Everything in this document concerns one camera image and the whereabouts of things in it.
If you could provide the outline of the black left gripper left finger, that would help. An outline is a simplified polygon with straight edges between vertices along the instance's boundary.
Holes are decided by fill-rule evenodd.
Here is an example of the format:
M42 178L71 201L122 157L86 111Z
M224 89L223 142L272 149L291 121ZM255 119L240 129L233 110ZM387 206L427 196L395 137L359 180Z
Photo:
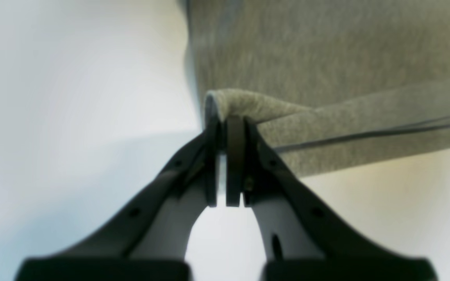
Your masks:
M217 205L220 122L179 149L156 178L84 240L25 260L18 281L191 281L192 227Z

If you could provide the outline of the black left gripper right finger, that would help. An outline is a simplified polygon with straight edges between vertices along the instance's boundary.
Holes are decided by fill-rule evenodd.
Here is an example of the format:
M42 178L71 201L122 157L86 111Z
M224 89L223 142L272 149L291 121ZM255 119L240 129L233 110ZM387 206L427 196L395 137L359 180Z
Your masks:
M254 212L262 281L436 281L425 258L397 254L346 223L302 184L248 119L225 121L226 205Z

